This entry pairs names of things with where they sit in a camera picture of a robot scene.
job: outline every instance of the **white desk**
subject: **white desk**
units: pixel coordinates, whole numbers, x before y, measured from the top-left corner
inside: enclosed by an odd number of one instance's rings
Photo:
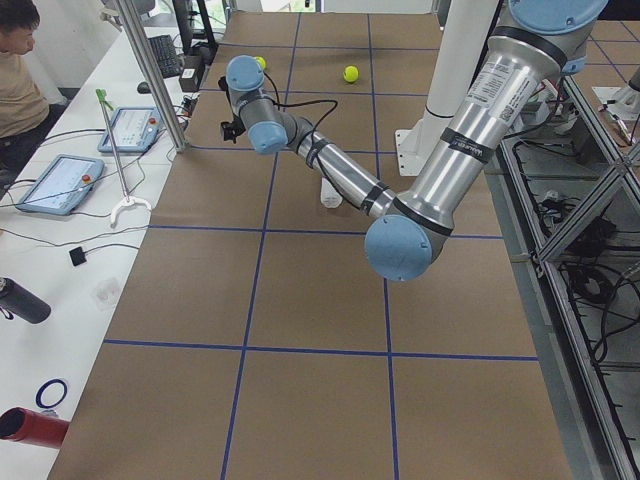
[[[169,33],[175,29],[150,28],[148,36]],[[50,135],[86,128],[104,128],[102,112],[95,94],[96,88],[107,90],[107,99],[114,106],[151,106],[151,95],[140,95],[136,86],[144,80],[128,39],[123,33],[114,42],[103,60],[89,77]],[[178,77],[165,81],[175,105],[180,105],[184,94]],[[113,157],[101,156],[96,150],[98,134],[62,136],[41,147],[26,166],[19,179],[37,178],[59,153],[87,157],[100,157],[106,163],[105,174],[115,172]],[[146,180],[136,189],[137,197],[155,206],[171,168],[175,155],[168,134],[163,134],[140,165]],[[135,157],[123,156],[124,164]],[[127,184],[133,187],[142,172],[136,165],[125,169]],[[26,186],[12,189],[16,201]],[[108,214],[122,199],[117,174],[101,180],[94,186],[78,211]],[[2,205],[10,203],[5,195]],[[82,215],[54,217],[21,213],[13,207],[0,207],[0,225],[16,233],[44,239],[53,243],[73,242],[103,233],[145,226],[150,213],[143,206],[123,210],[116,228],[109,218]],[[111,243],[139,246],[145,230],[132,231],[112,237],[83,241],[86,251]],[[16,317],[0,320],[0,410],[24,407],[40,411],[35,403],[38,388],[53,378],[63,378],[69,384],[66,399],[55,408],[65,420],[70,420],[91,371],[106,329],[111,321],[115,304],[125,285],[137,251],[112,246],[96,250],[87,256],[87,263],[72,266],[69,250],[77,245],[52,247],[0,232],[0,276],[9,277],[27,288],[49,305],[47,320],[32,325]],[[96,292],[107,290],[107,301],[100,301]],[[0,478],[12,480],[38,480],[47,477],[58,451],[20,443],[0,442]]]

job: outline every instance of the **keyboard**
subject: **keyboard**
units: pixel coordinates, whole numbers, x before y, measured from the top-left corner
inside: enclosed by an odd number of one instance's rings
[[[156,62],[160,67],[162,78],[180,75],[182,72],[182,65],[180,63],[180,58],[178,58],[178,54],[176,53],[176,47],[173,46],[171,35],[150,37],[149,43],[151,44],[153,55],[156,57]]]

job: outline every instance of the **black hair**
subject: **black hair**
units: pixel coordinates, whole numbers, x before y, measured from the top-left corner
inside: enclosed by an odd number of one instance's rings
[[[31,0],[0,0],[0,32],[35,30],[39,24],[40,14]]]

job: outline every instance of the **tennis ball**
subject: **tennis ball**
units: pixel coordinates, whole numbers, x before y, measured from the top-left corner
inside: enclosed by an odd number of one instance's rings
[[[260,66],[262,67],[262,70],[267,69],[267,61],[263,57],[254,57],[254,58],[260,64]]]
[[[358,72],[358,67],[355,65],[345,67],[344,72],[342,72],[342,78],[344,78],[344,81],[347,83],[355,83],[359,76],[360,72]]]

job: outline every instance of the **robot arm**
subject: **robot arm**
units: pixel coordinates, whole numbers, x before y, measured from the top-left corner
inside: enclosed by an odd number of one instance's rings
[[[540,82],[582,68],[586,40],[606,3],[507,0],[482,71],[411,188],[398,195],[310,122],[277,110],[263,89],[259,64],[248,56],[227,68],[236,132],[246,128],[258,153],[295,151],[376,217],[365,238],[371,265],[391,280],[410,280],[440,254],[454,228],[454,210]]]

